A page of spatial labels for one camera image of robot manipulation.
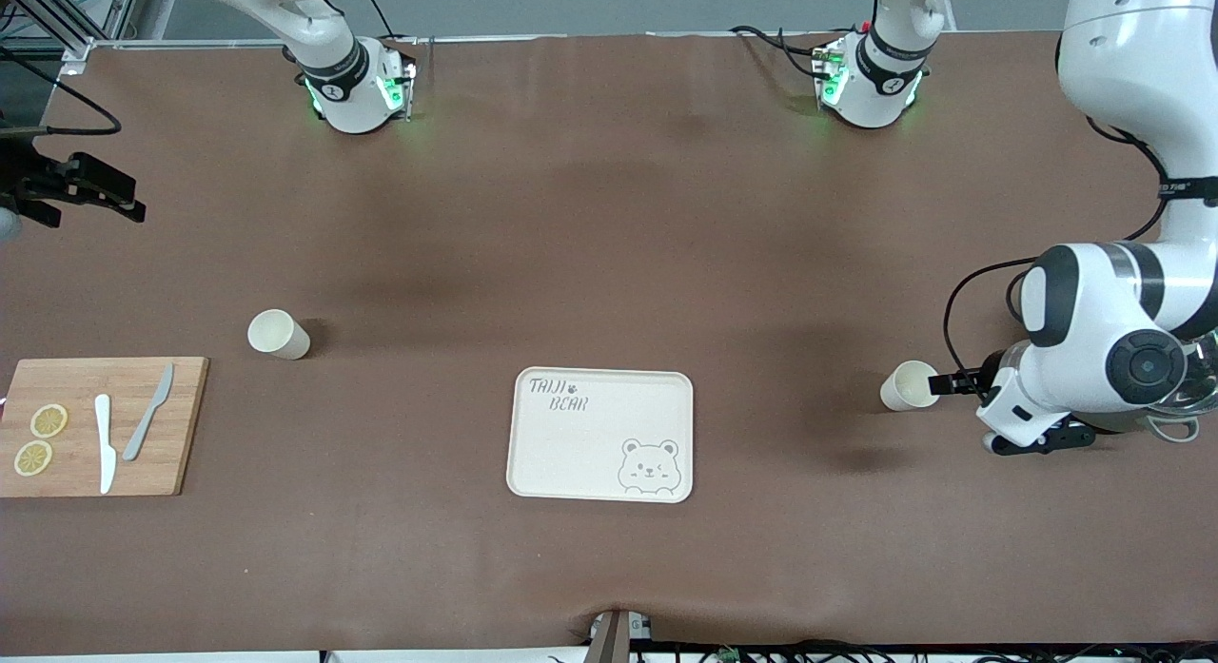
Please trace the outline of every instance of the kettle handle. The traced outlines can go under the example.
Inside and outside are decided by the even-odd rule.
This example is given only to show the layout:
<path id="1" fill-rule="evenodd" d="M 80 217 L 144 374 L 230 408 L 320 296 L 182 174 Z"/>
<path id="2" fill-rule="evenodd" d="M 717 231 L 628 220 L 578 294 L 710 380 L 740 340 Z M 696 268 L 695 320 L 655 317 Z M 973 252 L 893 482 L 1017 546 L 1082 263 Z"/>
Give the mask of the kettle handle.
<path id="1" fill-rule="evenodd" d="M 1157 417 L 1146 416 L 1144 420 L 1146 422 L 1146 428 L 1150 430 L 1152 435 L 1161 439 L 1162 441 L 1170 444 L 1186 444 L 1197 439 L 1197 435 L 1201 434 L 1201 424 L 1197 423 L 1196 418 L 1189 418 L 1188 420 L 1161 420 Z M 1173 424 L 1186 427 L 1189 429 L 1189 433 L 1183 438 L 1173 438 L 1172 435 L 1163 431 L 1162 425 L 1173 425 Z"/>

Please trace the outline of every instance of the gray knife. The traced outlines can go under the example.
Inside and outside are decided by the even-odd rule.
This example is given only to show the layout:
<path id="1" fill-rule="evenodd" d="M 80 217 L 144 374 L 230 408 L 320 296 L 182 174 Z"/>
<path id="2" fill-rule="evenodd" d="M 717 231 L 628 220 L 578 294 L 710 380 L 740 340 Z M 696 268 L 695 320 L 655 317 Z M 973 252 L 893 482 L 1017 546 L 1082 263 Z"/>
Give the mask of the gray knife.
<path id="1" fill-rule="evenodd" d="M 135 461 L 135 456 L 140 455 L 140 447 L 144 446 L 144 435 L 149 434 L 149 425 L 152 424 L 152 414 L 164 403 L 164 400 L 169 399 L 169 385 L 172 384 L 173 362 L 171 361 L 164 367 L 164 375 L 161 375 L 161 384 L 156 386 L 156 391 L 152 394 L 152 402 L 149 403 L 149 410 L 144 412 L 140 424 L 135 425 L 135 434 L 132 435 L 132 441 L 127 442 L 127 448 L 123 450 L 123 461 Z"/>

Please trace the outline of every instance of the white tray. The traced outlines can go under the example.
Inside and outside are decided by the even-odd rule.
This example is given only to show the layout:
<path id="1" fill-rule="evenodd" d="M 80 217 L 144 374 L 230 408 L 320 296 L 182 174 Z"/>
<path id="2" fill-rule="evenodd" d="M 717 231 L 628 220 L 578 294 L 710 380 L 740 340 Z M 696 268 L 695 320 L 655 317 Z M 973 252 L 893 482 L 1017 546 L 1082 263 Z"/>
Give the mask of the white tray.
<path id="1" fill-rule="evenodd" d="M 521 496 L 677 503 L 693 490 L 693 383 L 682 373 L 526 368 L 508 488 Z"/>

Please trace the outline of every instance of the cutting board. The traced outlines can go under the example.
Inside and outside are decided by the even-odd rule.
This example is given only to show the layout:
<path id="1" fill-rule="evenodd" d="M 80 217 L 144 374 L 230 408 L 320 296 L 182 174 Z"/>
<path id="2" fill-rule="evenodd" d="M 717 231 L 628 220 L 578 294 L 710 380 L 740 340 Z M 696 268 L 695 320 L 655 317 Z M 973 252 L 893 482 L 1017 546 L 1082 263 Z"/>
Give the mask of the cutting board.
<path id="1" fill-rule="evenodd" d="M 171 361 L 169 399 L 152 417 L 139 457 L 123 461 L 123 448 L 147 411 Z M 0 419 L 0 497 L 102 496 L 94 411 L 94 399 L 100 394 L 108 394 L 111 399 L 110 444 L 118 451 L 114 484 L 106 496 L 178 494 L 206 378 L 207 360 L 197 356 L 27 358 L 18 362 Z M 63 431 L 45 440 L 54 450 L 46 469 L 23 478 L 13 468 L 13 458 L 22 445 L 38 439 L 29 430 L 29 420 L 48 403 L 67 408 L 68 424 Z"/>

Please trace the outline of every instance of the bear face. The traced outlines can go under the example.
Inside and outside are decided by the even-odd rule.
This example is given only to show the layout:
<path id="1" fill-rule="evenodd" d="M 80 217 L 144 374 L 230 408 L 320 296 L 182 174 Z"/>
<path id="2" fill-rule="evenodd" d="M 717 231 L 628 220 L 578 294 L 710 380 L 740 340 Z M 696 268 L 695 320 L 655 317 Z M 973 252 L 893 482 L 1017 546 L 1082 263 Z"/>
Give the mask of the bear face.
<path id="1" fill-rule="evenodd" d="M 644 445 L 638 440 L 626 440 L 621 445 L 626 455 L 618 470 L 618 481 L 626 491 L 632 489 L 644 494 L 671 492 L 681 486 L 677 470 L 677 442 L 665 440 L 659 446 Z"/>

